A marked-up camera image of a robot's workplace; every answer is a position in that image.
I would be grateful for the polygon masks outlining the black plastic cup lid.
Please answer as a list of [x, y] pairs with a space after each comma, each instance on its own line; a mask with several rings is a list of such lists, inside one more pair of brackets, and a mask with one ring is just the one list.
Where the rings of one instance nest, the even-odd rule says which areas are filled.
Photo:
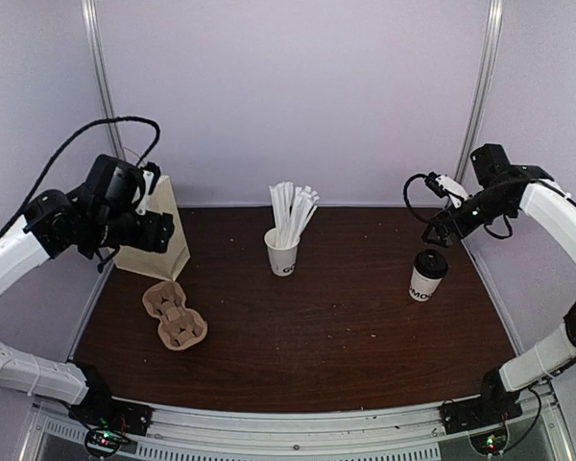
[[427, 279], [443, 279], [448, 273], [448, 263], [437, 250], [427, 249], [414, 258], [414, 269]]

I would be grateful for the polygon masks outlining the white paper coffee cup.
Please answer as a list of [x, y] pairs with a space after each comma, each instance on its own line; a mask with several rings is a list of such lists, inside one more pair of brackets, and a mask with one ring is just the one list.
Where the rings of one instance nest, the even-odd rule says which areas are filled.
[[446, 273], [425, 274], [419, 268], [414, 267], [409, 283], [408, 294], [416, 302], [427, 302], [431, 299], [445, 276]]

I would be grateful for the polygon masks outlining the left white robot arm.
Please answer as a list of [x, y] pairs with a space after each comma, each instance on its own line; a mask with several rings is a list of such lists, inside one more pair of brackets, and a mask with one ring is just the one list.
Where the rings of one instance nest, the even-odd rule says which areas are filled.
[[[0, 235], [0, 296], [23, 276], [74, 247], [91, 259], [124, 247], [166, 253], [172, 214], [148, 209], [161, 172], [98, 156], [85, 181], [68, 193], [47, 190], [16, 213]], [[117, 402], [91, 366], [56, 362], [0, 342], [0, 387], [80, 405], [98, 426], [112, 425]]]

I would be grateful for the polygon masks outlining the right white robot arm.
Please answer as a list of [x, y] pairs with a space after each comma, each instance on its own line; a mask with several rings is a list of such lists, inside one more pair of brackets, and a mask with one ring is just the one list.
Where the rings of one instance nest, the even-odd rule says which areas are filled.
[[[576, 203], [542, 168], [516, 165], [499, 144], [473, 151], [470, 161], [481, 189], [474, 195], [446, 175], [431, 172], [425, 185], [449, 205], [426, 219], [424, 242], [445, 247], [452, 237], [463, 239], [497, 218], [504, 222], [519, 214], [547, 231], [576, 265]], [[541, 378], [552, 377], [576, 362], [576, 302], [561, 325], [527, 352], [483, 378], [472, 413], [479, 423], [494, 423], [519, 393]]]

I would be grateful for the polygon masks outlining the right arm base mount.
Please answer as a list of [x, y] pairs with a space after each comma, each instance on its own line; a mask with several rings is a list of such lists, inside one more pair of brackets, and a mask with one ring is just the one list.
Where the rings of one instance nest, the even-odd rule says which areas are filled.
[[468, 400], [445, 400], [439, 406], [447, 435], [465, 433], [476, 454], [492, 458], [510, 445], [510, 420], [523, 412], [518, 403], [506, 406], [485, 404], [481, 397]]

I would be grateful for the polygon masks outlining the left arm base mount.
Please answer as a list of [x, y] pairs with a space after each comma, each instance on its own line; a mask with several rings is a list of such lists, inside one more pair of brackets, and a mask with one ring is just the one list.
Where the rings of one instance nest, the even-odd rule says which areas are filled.
[[90, 406], [63, 405], [68, 417], [84, 429], [84, 448], [98, 459], [115, 455], [122, 448], [133, 448], [133, 436], [145, 436], [153, 416], [149, 405], [113, 400], [107, 411], [100, 413]]

